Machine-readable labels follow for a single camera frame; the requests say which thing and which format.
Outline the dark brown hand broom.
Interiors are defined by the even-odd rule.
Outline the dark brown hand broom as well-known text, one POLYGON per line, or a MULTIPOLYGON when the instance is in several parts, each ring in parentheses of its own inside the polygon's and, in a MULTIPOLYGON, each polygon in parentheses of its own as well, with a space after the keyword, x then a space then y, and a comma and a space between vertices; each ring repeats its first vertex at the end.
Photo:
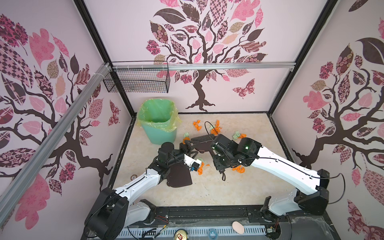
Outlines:
POLYGON ((200 154, 209 152, 216 170, 222 175, 222 181, 226 180, 225 168, 221 163, 223 154, 216 153, 215 147, 219 147, 219 145, 215 143, 213 134, 195 137, 191 140, 186 140, 185 143, 191 150, 196 150, 200 154))

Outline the dark brown dustpan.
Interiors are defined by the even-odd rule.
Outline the dark brown dustpan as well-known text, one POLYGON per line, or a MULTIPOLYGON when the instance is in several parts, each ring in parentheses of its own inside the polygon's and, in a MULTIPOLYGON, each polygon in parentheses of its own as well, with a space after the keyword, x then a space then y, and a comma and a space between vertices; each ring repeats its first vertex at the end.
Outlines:
POLYGON ((170 167, 167 176, 167 186, 171 188, 182 188, 193 184, 189 167, 184 163, 177 163, 170 167))

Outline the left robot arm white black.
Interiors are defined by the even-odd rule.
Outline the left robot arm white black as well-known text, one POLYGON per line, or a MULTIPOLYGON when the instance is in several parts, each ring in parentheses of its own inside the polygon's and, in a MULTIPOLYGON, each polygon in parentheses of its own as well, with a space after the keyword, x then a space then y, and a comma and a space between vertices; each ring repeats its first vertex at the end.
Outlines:
POLYGON ((90 239, 93 233, 93 238, 114 240, 124 228, 148 219, 155 207, 145 200, 138 205, 134 201, 165 180, 175 165, 197 171, 202 164, 198 154, 188 143, 180 143, 177 150, 173 143, 163 143, 142 175, 119 188, 107 187, 100 192, 85 219, 83 235, 90 239))

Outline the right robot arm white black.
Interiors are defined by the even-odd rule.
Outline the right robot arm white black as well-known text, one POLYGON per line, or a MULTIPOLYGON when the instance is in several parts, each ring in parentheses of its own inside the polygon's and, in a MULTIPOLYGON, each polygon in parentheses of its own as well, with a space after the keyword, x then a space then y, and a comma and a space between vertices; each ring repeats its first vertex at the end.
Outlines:
POLYGON ((213 138, 210 147, 215 168, 221 174, 226 169, 238 166, 255 167, 294 186, 292 191, 283 196, 266 197, 260 210, 264 219, 271 220, 299 210, 315 216, 325 213, 329 204, 328 171, 301 167, 250 138, 243 138, 236 143, 224 135, 218 135, 213 138))

